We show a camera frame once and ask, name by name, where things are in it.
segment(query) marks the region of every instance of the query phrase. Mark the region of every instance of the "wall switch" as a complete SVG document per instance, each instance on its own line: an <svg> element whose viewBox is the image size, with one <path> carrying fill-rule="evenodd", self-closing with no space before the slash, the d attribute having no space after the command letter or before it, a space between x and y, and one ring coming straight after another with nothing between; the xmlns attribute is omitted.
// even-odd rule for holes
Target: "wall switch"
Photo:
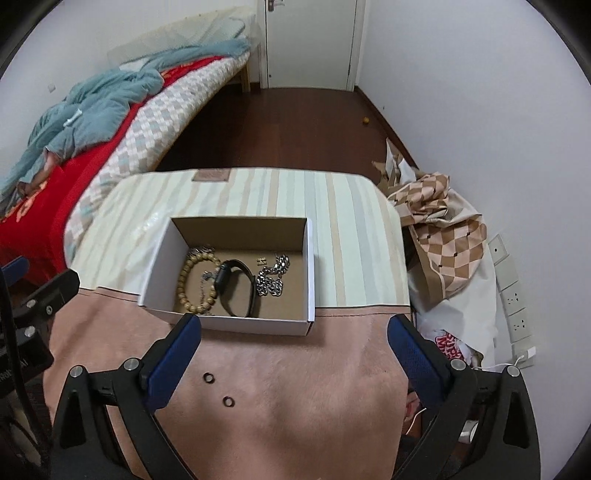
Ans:
<svg viewBox="0 0 591 480"><path fill-rule="evenodd" d="M510 255L495 265L495 272L496 284L499 286L499 291L505 290L519 280L517 278L515 263Z"/></svg>
<svg viewBox="0 0 591 480"><path fill-rule="evenodd" d="M509 338L511 338L511 343L518 342L531 335L527 309L520 310L511 315L507 318L507 323L509 324Z"/></svg>
<svg viewBox="0 0 591 480"><path fill-rule="evenodd" d="M513 363L517 363L518 368L526 368L535 364L537 349L534 345L533 337L527 337L512 345Z"/></svg>
<svg viewBox="0 0 591 480"><path fill-rule="evenodd" d="M505 307L505 313L507 316L511 316L514 313L525 308L525 299L523 292L521 291L521 284L517 281L512 286L506 288L501 292L501 300Z"/></svg>
<svg viewBox="0 0 591 480"><path fill-rule="evenodd" d="M500 234L497 234L490 242L488 242L488 248L491 250L492 261L495 265L509 256Z"/></svg>

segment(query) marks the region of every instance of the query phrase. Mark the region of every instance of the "dark brown floor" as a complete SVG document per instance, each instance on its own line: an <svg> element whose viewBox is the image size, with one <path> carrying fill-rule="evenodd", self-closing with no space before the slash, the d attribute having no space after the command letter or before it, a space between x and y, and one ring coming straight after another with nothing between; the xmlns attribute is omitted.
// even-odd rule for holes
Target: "dark brown floor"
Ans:
<svg viewBox="0 0 591 480"><path fill-rule="evenodd" d="M357 93L271 89L242 94L231 86L199 112L158 171L282 167L358 173L378 181L371 162L385 161L385 139Z"/></svg>

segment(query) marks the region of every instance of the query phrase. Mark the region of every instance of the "open box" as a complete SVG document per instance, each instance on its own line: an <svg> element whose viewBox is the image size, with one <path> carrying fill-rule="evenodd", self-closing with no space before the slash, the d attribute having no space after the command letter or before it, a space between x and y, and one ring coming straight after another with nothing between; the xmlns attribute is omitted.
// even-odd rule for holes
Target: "open box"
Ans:
<svg viewBox="0 0 591 480"><path fill-rule="evenodd" d="M171 218L154 250L139 305L166 322L178 322L187 313L177 298L178 275L189 248L203 246L214 248L215 256L222 262L234 258L242 261L255 276L262 268L257 265L258 258L265 257L271 267L276 253L286 254L290 259L289 270L282 278L283 294L257 296L256 318L231 316L227 311L244 315L248 309L251 283L244 273L235 269L226 293L217 300L210 314L199 315L203 328L267 335L308 333L314 322L315 307L310 219ZM187 276L185 293L193 304L198 304L202 291L207 292L212 285L211 281L202 282L203 272L214 268L211 262L202 261Z"/></svg>

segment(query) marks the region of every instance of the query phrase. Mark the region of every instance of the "white door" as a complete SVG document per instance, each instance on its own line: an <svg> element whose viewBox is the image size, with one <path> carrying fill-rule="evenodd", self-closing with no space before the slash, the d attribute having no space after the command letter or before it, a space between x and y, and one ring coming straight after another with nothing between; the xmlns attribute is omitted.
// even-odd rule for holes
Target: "white door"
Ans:
<svg viewBox="0 0 591 480"><path fill-rule="evenodd" d="M346 90L357 0L265 0L269 88Z"/></svg>

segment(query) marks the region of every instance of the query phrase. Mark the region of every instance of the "red bed sheet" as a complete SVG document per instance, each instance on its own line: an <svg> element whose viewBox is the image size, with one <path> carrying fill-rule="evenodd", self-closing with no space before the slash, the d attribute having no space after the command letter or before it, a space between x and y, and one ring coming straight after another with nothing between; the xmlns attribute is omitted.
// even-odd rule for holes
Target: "red bed sheet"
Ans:
<svg viewBox="0 0 591 480"><path fill-rule="evenodd" d="M215 56L162 73L164 87L193 70L223 57ZM56 167L42 188L0 220L0 265L22 255L30 262L26 279L42 285L66 269L64 230L76 203L125 136L144 103L132 105L115 136L107 143Z"/></svg>

